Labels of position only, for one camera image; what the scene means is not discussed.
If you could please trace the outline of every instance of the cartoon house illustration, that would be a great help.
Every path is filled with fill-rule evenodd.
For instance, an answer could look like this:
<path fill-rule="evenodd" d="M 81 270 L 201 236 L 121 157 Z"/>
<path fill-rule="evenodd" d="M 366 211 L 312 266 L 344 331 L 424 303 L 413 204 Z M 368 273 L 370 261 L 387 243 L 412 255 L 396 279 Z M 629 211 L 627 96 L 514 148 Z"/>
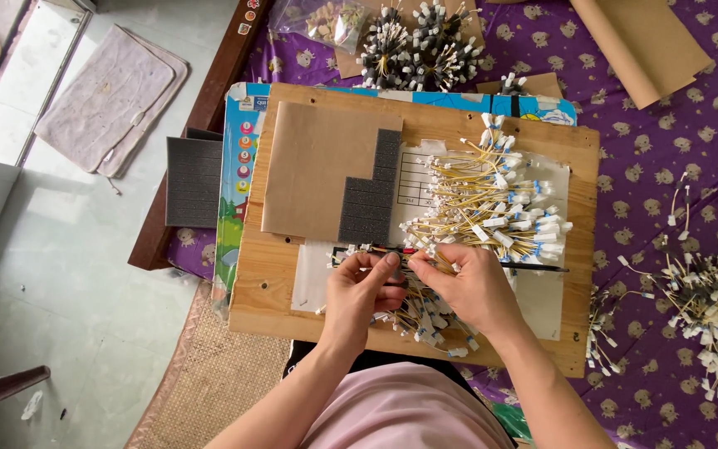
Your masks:
<path fill-rule="evenodd" d="M 247 207 L 248 207 L 248 197 L 246 197 L 246 199 L 242 203 L 234 206 L 234 215 L 232 215 L 231 217 L 237 218 L 238 220 L 245 223 Z"/>

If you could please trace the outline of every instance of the woven mat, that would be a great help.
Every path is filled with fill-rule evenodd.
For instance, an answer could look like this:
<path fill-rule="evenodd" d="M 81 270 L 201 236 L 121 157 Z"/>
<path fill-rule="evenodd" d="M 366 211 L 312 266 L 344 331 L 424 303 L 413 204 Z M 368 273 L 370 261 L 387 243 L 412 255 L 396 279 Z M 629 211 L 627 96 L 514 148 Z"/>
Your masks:
<path fill-rule="evenodd" d="M 290 341 L 227 331 L 212 313 L 210 290 L 199 284 L 163 380 L 125 449 L 199 449 L 281 380 Z"/>

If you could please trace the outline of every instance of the person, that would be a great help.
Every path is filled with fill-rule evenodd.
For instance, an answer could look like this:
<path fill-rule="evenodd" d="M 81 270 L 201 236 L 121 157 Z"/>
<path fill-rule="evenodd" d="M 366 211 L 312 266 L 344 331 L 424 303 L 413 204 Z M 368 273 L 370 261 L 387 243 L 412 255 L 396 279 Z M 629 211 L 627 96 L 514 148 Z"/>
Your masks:
<path fill-rule="evenodd" d="M 439 271 L 424 252 L 413 255 L 408 267 L 494 346 L 511 376 L 534 444 L 539 449 L 613 448 L 524 321 L 494 254 L 460 244 L 439 244 L 437 251 L 461 267 L 459 274 Z M 352 369 L 367 354 L 385 354 L 364 351 L 364 346 L 374 312 L 399 308 L 405 297 L 404 289 L 389 285 L 402 281 L 395 278 L 399 265 L 394 252 L 383 258 L 357 253 L 336 267 L 326 285 L 320 341 L 206 449 L 513 448 L 466 381 L 456 379 L 450 363 L 443 362 L 453 373 L 429 366 L 430 359 L 392 363 L 396 355 L 389 354 L 382 363 L 370 363 L 378 366 L 367 368 L 365 360 L 363 367 Z"/>

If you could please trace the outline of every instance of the white paper sheet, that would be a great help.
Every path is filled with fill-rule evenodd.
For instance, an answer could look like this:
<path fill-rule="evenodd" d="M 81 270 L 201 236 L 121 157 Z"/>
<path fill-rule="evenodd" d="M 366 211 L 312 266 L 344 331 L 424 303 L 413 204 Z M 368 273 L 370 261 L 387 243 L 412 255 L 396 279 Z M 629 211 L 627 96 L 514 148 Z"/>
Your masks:
<path fill-rule="evenodd" d="M 392 219 L 389 225 L 389 240 L 393 245 L 403 244 L 406 237 L 398 225 L 415 217 L 422 217 L 431 204 L 425 189 L 431 177 L 416 158 L 428 155 L 444 156 L 448 152 L 443 141 L 422 141 L 419 147 L 401 147 L 398 158 L 399 169 L 396 177 L 396 199 L 393 202 Z M 570 187 L 569 167 L 538 154 L 527 154 L 533 159 L 533 166 L 526 170 L 527 180 L 549 180 L 555 194 L 547 205 L 556 205 L 559 214 L 566 217 L 567 197 Z M 291 308 L 299 311 L 316 311 L 325 304 L 325 281 L 331 274 L 326 265 L 326 254 L 344 255 L 335 249 L 347 248 L 347 244 L 307 240 L 298 249 L 298 265 L 295 272 Z M 564 266 L 564 255 L 551 264 Z M 525 321 L 534 334 L 542 340 L 559 340 L 563 297 L 563 273 L 542 271 L 517 271 L 515 295 Z"/>

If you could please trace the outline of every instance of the wooden bed frame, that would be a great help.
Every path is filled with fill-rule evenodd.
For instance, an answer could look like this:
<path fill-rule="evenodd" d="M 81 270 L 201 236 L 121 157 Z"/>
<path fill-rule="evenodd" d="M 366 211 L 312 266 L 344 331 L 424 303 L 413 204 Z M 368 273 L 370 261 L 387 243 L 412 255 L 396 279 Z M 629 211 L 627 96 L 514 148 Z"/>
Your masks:
<path fill-rule="evenodd" d="M 208 129 L 217 133 L 224 131 L 226 103 L 224 97 L 229 87 L 243 74 L 248 56 L 254 48 L 257 33 L 270 10 L 271 0 L 239 0 L 231 17 L 224 39 L 218 47 L 212 65 L 204 79 L 204 85 L 195 98 L 193 110 L 186 126 Z M 253 11 L 256 18 L 246 20 L 246 13 Z M 240 26 L 251 25 L 247 34 L 240 34 Z M 144 270 L 171 267 L 165 251 L 172 236 L 172 228 L 165 226 L 166 175 L 157 188 L 151 208 L 148 209 L 143 227 L 132 247 L 128 263 Z"/>

